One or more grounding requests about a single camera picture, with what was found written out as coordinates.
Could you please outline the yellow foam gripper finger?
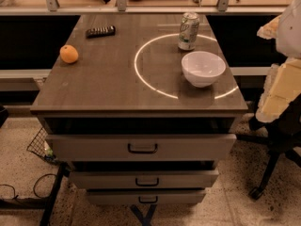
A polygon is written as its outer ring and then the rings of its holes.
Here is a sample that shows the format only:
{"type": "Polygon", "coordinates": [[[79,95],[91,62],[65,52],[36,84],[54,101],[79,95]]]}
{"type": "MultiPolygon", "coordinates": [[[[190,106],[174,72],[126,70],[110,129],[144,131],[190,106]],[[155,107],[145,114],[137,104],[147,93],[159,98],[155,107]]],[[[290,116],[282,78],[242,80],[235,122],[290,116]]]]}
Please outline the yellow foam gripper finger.
{"type": "Polygon", "coordinates": [[[273,64],[263,85],[255,117],[260,122],[272,122],[301,94],[301,60],[288,58],[281,65],[273,64]]]}
{"type": "Polygon", "coordinates": [[[266,40],[275,39],[277,37],[277,28],[280,15],[271,20],[269,23],[261,26],[257,32],[257,36],[266,40]]]}

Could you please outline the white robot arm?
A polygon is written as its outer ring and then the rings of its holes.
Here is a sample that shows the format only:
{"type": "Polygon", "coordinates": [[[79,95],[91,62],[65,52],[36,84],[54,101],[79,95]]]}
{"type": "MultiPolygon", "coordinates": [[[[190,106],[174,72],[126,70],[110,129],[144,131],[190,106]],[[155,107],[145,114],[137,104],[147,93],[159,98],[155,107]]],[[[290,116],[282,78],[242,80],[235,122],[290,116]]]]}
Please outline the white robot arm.
{"type": "Polygon", "coordinates": [[[255,114],[258,121],[272,122],[301,94],[301,0],[293,0],[281,15],[261,26],[257,36],[275,39],[277,51],[287,58],[271,66],[255,114]]]}

